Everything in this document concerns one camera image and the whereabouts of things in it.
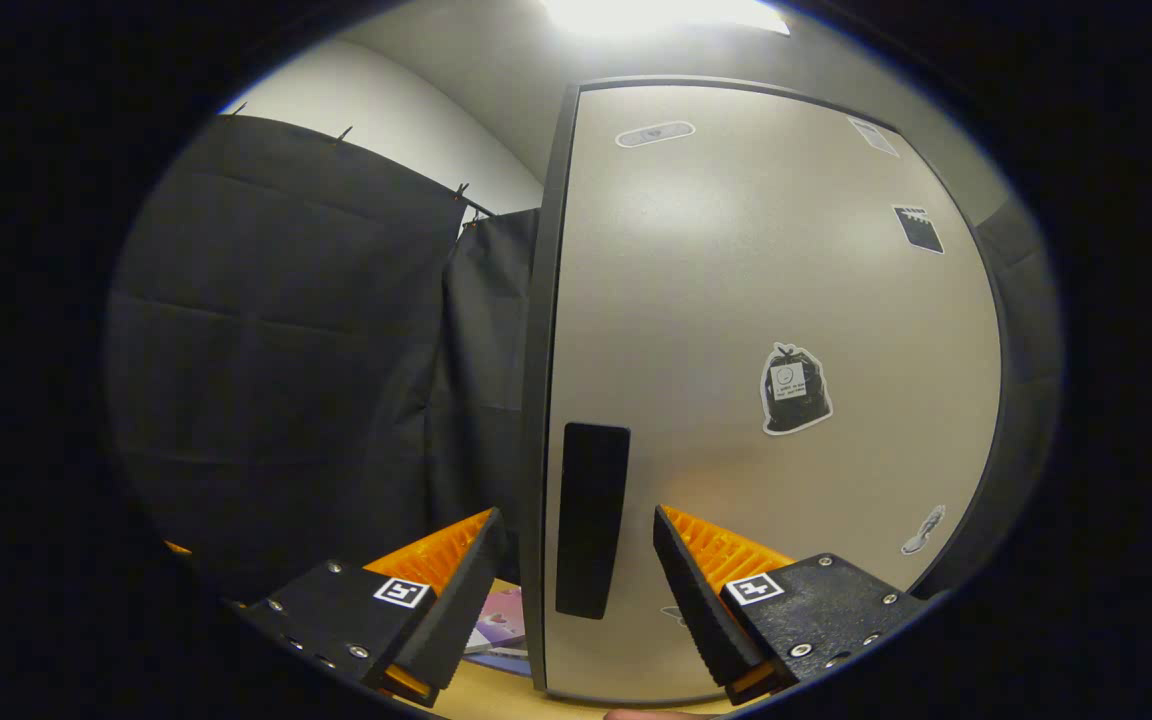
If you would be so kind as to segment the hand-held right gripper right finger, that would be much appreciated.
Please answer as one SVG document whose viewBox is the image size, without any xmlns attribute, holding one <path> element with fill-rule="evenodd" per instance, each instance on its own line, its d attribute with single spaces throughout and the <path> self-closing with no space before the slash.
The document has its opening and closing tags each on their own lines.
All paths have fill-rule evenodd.
<svg viewBox="0 0 1152 720">
<path fill-rule="evenodd" d="M 932 606 L 838 553 L 791 560 L 666 505 L 655 507 L 652 541 L 687 632 L 732 705 L 836 673 Z"/>
</svg>

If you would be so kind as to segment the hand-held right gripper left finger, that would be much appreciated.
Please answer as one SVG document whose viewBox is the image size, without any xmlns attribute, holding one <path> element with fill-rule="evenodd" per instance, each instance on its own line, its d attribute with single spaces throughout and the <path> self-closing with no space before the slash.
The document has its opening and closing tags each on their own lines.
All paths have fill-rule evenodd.
<svg viewBox="0 0 1152 720">
<path fill-rule="evenodd" d="M 238 616 L 338 682 L 434 705 L 458 669 L 505 552 L 497 507 L 366 564 L 328 559 Z"/>
</svg>

